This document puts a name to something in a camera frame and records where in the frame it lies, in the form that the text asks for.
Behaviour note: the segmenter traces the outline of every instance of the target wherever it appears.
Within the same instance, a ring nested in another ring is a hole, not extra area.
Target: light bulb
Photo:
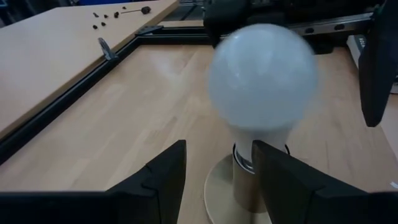
[[[209,69],[209,96],[251,162],[255,139],[284,150],[313,98],[317,62],[301,36],[272,24],[244,27],[222,41]]]

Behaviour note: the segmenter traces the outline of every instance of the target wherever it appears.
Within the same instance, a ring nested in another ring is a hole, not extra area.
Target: wooden tabletop
[[[0,29],[0,138],[100,62],[103,52],[98,37],[118,50],[137,30],[157,24],[177,5],[177,0],[160,0],[60,7]],[[118,19],[113,16],[116,11],[143,6],[150,6],[151,13],[126,13]]]
[[[179,223],[208,223],[203,184],[233,139],[207,94],[210,46],[142,46],[0,166],[0,190],[106,190],[187,140]],[[292,155],[367,191],[394,190],[398,164],[364,122],[346,49],[317,56],[319,104],[289,137]]]

